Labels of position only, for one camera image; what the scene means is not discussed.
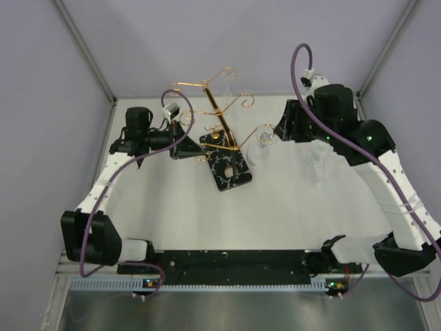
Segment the fluted clear champagne glass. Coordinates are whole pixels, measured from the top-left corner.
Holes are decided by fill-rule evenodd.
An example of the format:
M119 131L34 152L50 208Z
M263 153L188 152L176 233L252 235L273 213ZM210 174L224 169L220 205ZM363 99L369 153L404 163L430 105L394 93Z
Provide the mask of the fluted clear champagne glass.
M314 141L313 147L315 147L315 146L326 149L327 155L328 155L329 148L328 148L327 144L323 143L322 141ZM314 171L314 175L313 175L314 185L318 189L321 189L321 186L322 186L322 184L324 182L324 178L325 178L325 163L321 168L318 168L318 169L313 168L313 171Z

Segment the round clear wine glass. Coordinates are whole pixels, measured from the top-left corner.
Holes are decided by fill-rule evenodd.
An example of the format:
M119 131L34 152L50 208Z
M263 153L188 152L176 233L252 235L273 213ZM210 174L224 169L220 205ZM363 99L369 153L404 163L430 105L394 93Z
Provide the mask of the round clear wine glass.
M308 155L306 157L306 162L312 168L318 169L324 165L326 157L327 157L327 150L315 146L309 150Z

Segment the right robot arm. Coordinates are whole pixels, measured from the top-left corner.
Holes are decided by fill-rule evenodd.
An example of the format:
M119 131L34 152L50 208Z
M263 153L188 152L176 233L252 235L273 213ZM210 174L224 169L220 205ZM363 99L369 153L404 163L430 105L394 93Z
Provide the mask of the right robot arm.
M440 243L440 225L406 177L387 129L379 121L360 120L352 91L341 84L319 87L306 100L320 123L299 101L289 99L275 129L278 138L329 144L366 183L391 227L390 233L380 236L342 234L326 240L323 268L336 273L347 263L378 264L395 277L426 268L436 256L433 244Z

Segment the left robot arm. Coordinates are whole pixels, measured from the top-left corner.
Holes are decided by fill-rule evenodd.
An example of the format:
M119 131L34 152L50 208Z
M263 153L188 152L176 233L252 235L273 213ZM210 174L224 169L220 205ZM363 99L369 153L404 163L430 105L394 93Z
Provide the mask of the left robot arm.
M203 156L203 149L186 136L176 120L179 106L163 108L164 130L152 128L148 108L132 107L125 113L125 127L110 146L105 165L86 198L73 211L61 217L65 253L70 261L112 266L132 261L141 273L156 267L156 257L146 239L127 235L127 217L118 217L116 207L130 179L148 155L168 151L171 159Z

